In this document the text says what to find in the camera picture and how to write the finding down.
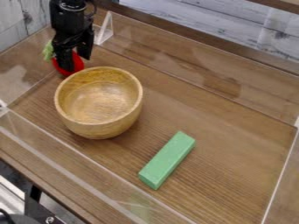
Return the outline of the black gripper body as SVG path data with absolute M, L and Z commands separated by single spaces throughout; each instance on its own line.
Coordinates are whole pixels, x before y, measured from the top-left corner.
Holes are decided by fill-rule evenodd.
M 78 49 L 82 34 L 86 30 L 94 30 L 94 15 L 86 13 L 86 5 L 53 5 L 51 28 L 55 36 L 51 41 L 55 53 L 61 49 Z

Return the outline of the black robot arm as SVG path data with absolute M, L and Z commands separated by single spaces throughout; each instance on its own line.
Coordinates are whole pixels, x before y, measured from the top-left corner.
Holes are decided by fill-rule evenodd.
M 98 7 L 87 14 L 90 0 L 51 0 L 51 28 L 55 36 L 51 41 L 54 61 L 66 73 L 77 73 L 85 66 L 83 59 L 90 60 L 95 31 L 94 15 Z

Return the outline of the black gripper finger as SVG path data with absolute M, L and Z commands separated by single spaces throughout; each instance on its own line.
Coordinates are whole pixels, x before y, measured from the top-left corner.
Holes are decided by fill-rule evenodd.
M 59 67 L 69 71 L 73 72 L 74 71 L 74 58 L 73 58 L 73 50 L 70 48 L 66 49 L 61 49 L 57 52 L 57 60 L 59 63 Z
M 94 47 L 94 30 L 86 30 L 82 34 L 79 45 L 78 45 L 78 54 L 86 60 L 90 60 L 93 47 Z

